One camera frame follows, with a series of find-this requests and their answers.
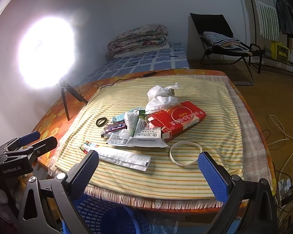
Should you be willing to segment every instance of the yellow crate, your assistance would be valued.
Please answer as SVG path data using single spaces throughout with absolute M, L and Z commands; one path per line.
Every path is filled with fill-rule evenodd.
M 287 63 L 289 59 L 289 49 L 279 42 L 271 42 L 271 58 Z

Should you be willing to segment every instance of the food packaging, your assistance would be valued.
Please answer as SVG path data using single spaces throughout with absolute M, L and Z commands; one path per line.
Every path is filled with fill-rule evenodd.
M 163 139 L 171 139 L 174 134 L 201 122 L 205 117 L 206 113 L 203 110 L 190 101 L 185 101 L 166 111 L 152 113 L 146 117 L 146 120 L 151 127 L 162 127 Z

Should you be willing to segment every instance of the bright lamp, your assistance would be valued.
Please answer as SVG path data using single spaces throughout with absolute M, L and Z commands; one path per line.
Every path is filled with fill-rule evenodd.
M 32 87 L 55 85 L 74 62 L 74 38 L 61 18 L 46 17 L 25 34 L 19 47 L 19 69 Z

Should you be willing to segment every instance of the black chair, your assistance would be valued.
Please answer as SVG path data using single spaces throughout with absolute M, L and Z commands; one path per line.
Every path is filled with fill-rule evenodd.
M 262 50 L 258 45 L 251 44 L 250 46 L 247 46 L 246 44 L 241 44 L 249 49 L 249 52 L 251 52 L 253 55 L 250 55 L 248 53 L 240 53 L 240 52 L 234 52 L 230 51 L 228 49 L 222 48 L 220 46 L 211 46 L 206 39 L 203 37 L 203 32 L 209 31 L 209 32 L 216 32 L 222 35 L 225 35 L 229 38 L 233 38 L 233 33 L 230 29 L 230 26 L 228 25 L 226 19 L 223 15 L 199 15 L 199 14 L 193 14 L 190 13 L 191 18 L 194 22 L 195 28 L 197 29 L 197 32 L 199 33 L 200 39 L 202 41 L 202 45 L 204 47 L 204 55 L 200 61 L 202 63 L 205 56 L 207 57 L 207 60 L 209 64 L 212 66 L 212 62 L 209 58 L 210 54 L 222 54 L 222 55 L 228 55 L 228 56 L 236 56 L 240 57 L 238 60 L 232 63 L 227 63 L 226 65 L 232 65 L 240 60 L 243 60 L 250 75 L 252 78 L 252 81 L 246 81 L 246 82 L 233 82 L 235 85 L 246 85 L 251 86 L 254 84 L 253 74 L 250 70 L 251 66 L 251 57 L 252 56 L 258 56 L 259 57 L 259 64 L 262 64 L 262 57 L 265 53 L 265 50 Z M 258 48 L 258 50 L 252 50 L 252 46 L 255 46 Z

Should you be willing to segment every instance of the light stand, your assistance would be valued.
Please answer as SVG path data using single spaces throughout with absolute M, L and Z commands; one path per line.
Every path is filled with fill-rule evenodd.
M 59 86 L 61 87 L 61 94 L 62 94 L 66 117 L 67 117 L 67 120 L 70 120 L 64 89 L 66 89 L 70 94 L 72 94 L 78 101 L 84 102 L 85 104 L 88 104 L 88 101 L 85 100 L 85 98 L 83 96 L 81 96 L 77 91 L 75 91 L 74 88 L 72 86 L 70 86 L 62 77 L 59 80 Z

